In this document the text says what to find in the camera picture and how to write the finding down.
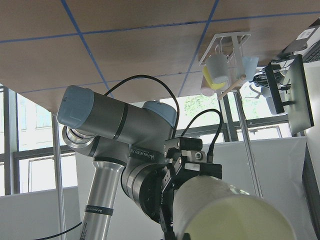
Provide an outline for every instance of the light blue joint cover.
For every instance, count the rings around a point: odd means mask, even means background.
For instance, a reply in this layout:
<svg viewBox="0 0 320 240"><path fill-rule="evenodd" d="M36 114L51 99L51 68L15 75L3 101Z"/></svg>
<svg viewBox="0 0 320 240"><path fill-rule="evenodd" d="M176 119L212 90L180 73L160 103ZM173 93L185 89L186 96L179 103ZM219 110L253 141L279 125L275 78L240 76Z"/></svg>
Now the light blue joint cover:
<svg viewBox="0 0 320 240"><path fill-rule="evenodd" d="M80 128L92 110L94 98L94 92L89 88L68 86L57 114L58 122L71 129Z"/></svg>
<svg viewBox="0 0 320 240"><path fill-rule="evenodd" d="M158 101L146 101L142 108L155 112L165 119L171 127L175 126L177 112L172 106Z"/></svg>

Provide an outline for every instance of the blue tape line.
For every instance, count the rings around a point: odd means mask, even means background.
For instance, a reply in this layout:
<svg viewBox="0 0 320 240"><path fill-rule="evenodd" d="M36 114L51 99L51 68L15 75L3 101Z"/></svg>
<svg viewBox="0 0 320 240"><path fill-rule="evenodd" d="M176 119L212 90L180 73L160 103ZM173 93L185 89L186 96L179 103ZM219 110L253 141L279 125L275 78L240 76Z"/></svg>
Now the blue tape line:
<svg viewBox="0 0 320 240"><path fill-rule="evenodd" d="M89 56L90 56L90 58L91 58L91 60L92 60L92 62L93 62L93 64L94 64L96 70L98 71L98 73L99 73L99 75L100 75L100 77L101 77L101 79L102 79L105 87L107 88L107 90L110 90L110 88L109 88L109 86L108 86L108 83L107 83L104 75L102 74L101 69L100 69L100 67L99 67L99 65L98 65L98 63L97 63L97 61L96 61L93 53L91 52L89 45L87 44L87 42L86 42L86 40L85 40L82 32L80 31L80 28L79 28L79 26L78 26L78 24L77 24L77 22L76 22L76 20L75 20L75 18L74 18L74 16L73 16L73 14L72 14L72 12L71 12L68 4L66 3L65 0L61 0L61 3L62 3L62 5L63 5L66 13L68 14L68 16L69 16L69 18L70 18L70 20L71 20L71 22L72 22L72 24L73 24L76 32L78 33L78 35L79 35L79 37L80 37L80 39L81 39L81 41L82 41L82 43L83 43L86 51L88 52L88 54L89 54Z"/></svg>
<svg viewBox="0 0 320 240"><path fill-rule="evenodd" d="M312 14L320 14L320 11L306 11L306 12L293 12L293 13L222 18L222 19L213 19L210 22L211 23L228 22L228 21L245 20L245 19L274 18L274 17L312 15ZM204 24L206 22L207 21L205 21L205 20L187 21L187 22L180 22L180 23L159 24L159 25L142 26L142 27L134 27L134 28L120 28L120 29L109 29L109 30L86 31L86 32L81 32L81 34L82 35L90 35L90 34L101 34L101 33L115 33L115 32L125 32L125 31L132 31L132 30L165 28L165 27L192 25L192 24ZM64 38L64 37L77 36L77 35L79 35L79 33L66 33L66 34L51 35L51 36L37 36L37 37L28 37L28 38L8 39L8 40L0 40L0 44L14 43L14 42L26 42L26 41L42 40L42 39Z"/></svg>
<svg viewBox="0 0 320 240"><path fill-rule="evenodd" d="M37 36L37 37L28 37L28 38L8 39L8 40L0 40L0 44L26 42L26 41L34 41L34 40L42 40L42 39L56 39L56 38L64 38L64 37L77 36L77 35L79 34L67 33L67 34L59 34L59 35L52 35L52 36Z"/></svg>
<svg viewBox="0 0 320 240"><path fill-rule="evenodd" d="M183 88L184 88L184 86L185 86L185 83L186 83L187 78L188 78L188 76L189 76L189 72L190 72L190 70L191 70L191 68L192 68L192 65L194 64L194 61L195 61L195 59L196 59L196 56L197 56L197 53L198 53L199 48L200 48L200 46L201 46L201 43L202 43L202 41L203 41L204 38L205 38L206 32L207 32L208 27L209 27L209 25L210 25L211 19L212 19L213 15L214 15L214 13L215 13L215 11L216 11L216 9L217 9L218 3L219 3L219 0L215 0L214 5L213 5L213 7L212 7L212 10L211 10L211 12L210 12L209 18L208 18L208 20L206 21L206 24L205 24L205 27L204 27L204 29L203 29L202 35L201 35L201 37L200 37L199 43L198 43L198 45L197 45L197 47L196 47L196 49L195 49L195 52L194 52L193 57L192 57L192 60L191 60L190 65L189 65L189 67L188 67L187 74L186 74L185 77L184 77L184 80L183 80L182 86L181 86L181 88L180 88L178 97L180 97L181 92L182 92L182 90L183 90Z"/></svg>
<svg viewBox="0 0 320 240"><path fill-rule="evenodd" d="M213 20L211 20L211 23L228 22L228 21L245 20L245 19L262 19L262 18L276 18L276 17L297 16L297 15L311 15L311 14L320 14L320 11L307 11L307 12L293 12L293 13L280 13L280 14L269 14L269 15L222 18L222 19L213 19Z"/></svg>
<svg viewBox="0 0 320 240"><path fill-rule="evenodd" d="M175 27L175 26L185 26L185 25L193 25L193 24L204 24L207 21L187 21L187 22L179 22L179 23L168 23L168 24L159 24L152 26L139 26L139 27L128 27L128 28L119 28L119 29L109 29L109 30L97 30L97 31L85 31L83 35L89 34L105 34L105 33L117 33L117 32L126 32L132 30L143 30L143 29L156 29L156 28L165 28L165 27Z"/></svg>
<svg viewBox="0 0 320 240"><path fill-rule="evenodd" d="M177 72L177 73L156 75L154 77L155 78L159 78L159 77L174 76L174 75L187 74L187 73L193 74L193 73L200 73L200 72L202 72L202 71ZM121 79L121 80L112 80L112 81L108 81L108 83L117 83L117 82L121 82L122 80L123 79ZM85 83L85 84L78 84L77 86L83 87L83 86L96 85L96 84L103 84L103 82L102 81L91 82L91 83ZM43 88L43 89L37 89L37 90L22 91L22 92L19 92L19 94L28 94L28 93L41 92L41 91L46 91L46 90L55 90L55 89L66 89L67 87L68 86L49 87L49 88Z"/></svg>

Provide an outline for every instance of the window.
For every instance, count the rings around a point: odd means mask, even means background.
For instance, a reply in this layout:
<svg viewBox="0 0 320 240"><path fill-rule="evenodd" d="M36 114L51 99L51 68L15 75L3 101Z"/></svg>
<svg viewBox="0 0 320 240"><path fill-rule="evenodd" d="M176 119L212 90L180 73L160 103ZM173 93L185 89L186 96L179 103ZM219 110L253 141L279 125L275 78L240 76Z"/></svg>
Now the window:
<svg viewBox="0 0 320 240"><path fill-rule="evenodd" d="M56 188L53 156L23 159L20 164L20 192L36 192ZM75 153L61 155L62 186L78 185Z"/></svg>
<svg viewBox="0 0 320 240"><path fill-rule="evenodd" d="M183 96L177 97L177 101L180 107L180 118L177 129L185 129L192 118L203 110L220 109L217 95L212 97L204 95ZM160 99L160 102L176 108L176 104L172 98ZM219 124L219 116L215 112L207 112L198 117L190 127L194 128L215 124Z"/></svg>
<svg viewBox="0 0 320 240"><path fill-rule="evenodd" d="M51 127L51 114L48 110L44 109L42 106L36 105L36 127L44 128Z"/></svg>
<svg viewBox="0 0 320 240"><path fill-rule="evenodd" d="M241 87L240 94L242 97L242 106L246 119L250 120L274 117L269 110L266 99L263 96L255 98L258 96L258 93L251 90L250 87L260 92L260 89L258 87L255 87L250 82L246 82ZM234 122L239 121L234 94L232 92L228 93L228 98L232 114L232 120Z"/></svg>
<svg viewBox="0 0 320 240"><path fill-rule="evenodd" d="M17 94L18 149L27 151L53 146L51 113L29 99ZM59 124L60 145L66 145Z"/></svg>
<svg viewBox="0 0 320 240"><path fill-rule="evenodd" d="M5 165L0 162L0 196L5 195Z"/></svg>
<svg viewBox="0 0 320 240"><path fill-rule="evenodd" d="M4 93L0 88L0 154L5 153Z"/></svg>
<svg viewBox="0 0 320 240"><path fill-rule="evenodd" d="M17 98L17 102L19 106L18 111L18 127L20 130L27 129L27 115L26 115L26 101L27 99L23 96Z"/></svg>
<svg viewBox="0 0 320 240"><path fill-rule="evenodd" d="M250 127L248 131L250 140L281 139L291 137L290 127L288 123ZM239 141L243 141L244 137L241 129L238 129L236 132Z"/></svg>
<svg viewBox="0 0 320 240"><path fill-rule="evenodd" d="M200 135L199 137L197 137L198 139L202 139L202 144L211 144L212 140L214 139L216 134L212 133L212 134L206 134L206 135ZM220 133L218 138L216 139L216 144L217 143L223 143L224 140L224 135L223 133Z"/></svg>

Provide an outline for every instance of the screw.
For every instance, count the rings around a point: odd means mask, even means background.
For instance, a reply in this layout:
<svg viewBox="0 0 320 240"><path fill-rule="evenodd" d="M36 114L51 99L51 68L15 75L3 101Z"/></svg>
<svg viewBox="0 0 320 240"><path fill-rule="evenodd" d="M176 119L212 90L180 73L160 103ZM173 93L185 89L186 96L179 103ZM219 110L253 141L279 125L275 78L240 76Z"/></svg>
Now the screw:
<svg viewBox="0 0 320 240"><path fill-rule="evenodd" d="M197 159L197 160L201 160L201 159L202 159L202 153L199 152L199 151L197 151L197 152L194 154L194 157L195 157L195 159Z"/></svg>

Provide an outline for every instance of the white cup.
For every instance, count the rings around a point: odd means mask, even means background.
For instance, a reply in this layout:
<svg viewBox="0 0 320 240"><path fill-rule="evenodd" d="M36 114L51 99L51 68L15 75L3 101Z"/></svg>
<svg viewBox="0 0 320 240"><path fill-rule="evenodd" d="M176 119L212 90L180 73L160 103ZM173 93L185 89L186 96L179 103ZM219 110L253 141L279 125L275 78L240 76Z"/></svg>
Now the white cup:
<svg viewBox="0 0 320 240"><path fill-rule="evenodd" d="M192 240L296 240L273 206L212 176L196 176L174 194L173 231Z"/></svg>
<svg viewBox="0 0 320 240"><path fill-rule="evenodd" d="M206 68L215 84L228 81L227 56L224 54L211 55L205 60Z"/></svg>

